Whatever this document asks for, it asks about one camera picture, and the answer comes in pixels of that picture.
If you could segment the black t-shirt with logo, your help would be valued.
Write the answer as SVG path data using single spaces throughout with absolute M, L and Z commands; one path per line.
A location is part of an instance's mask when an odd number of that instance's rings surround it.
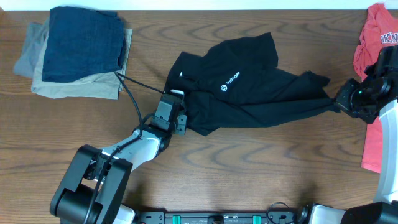
M 225 40 L 199 56 L 182 52 L 165 91 L 181 90 L 189 129 L 268 128 L 327 111 L 339 113 L 324 88 L 327 77 L 278 68 L 271 33 Z

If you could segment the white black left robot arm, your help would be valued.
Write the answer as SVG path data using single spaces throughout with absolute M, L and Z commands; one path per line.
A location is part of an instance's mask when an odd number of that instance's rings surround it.
M 133 221 L 133 210 L 122 205 L 130 173 L 163 152 L 174 133 L 184 133 L 178 127 L 186 123 L 183 103 L 161 101 L 149 118 L 150 124 L 115 145 L 80 147 L 53 196 L 50 213 L 66 223 L 113 223 L 118 214 L 124 222 Z

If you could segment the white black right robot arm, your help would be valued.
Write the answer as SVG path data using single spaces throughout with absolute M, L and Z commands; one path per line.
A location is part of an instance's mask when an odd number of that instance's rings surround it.
M 305 208 L 301 223 L 397 223 L 397 46 L 381 49 L 362 82 L 348 80 L 335 96 L 335 104 L 352 118 L 382 127 L 382 162 L 372 203 L 347 210 L 320 204 Z

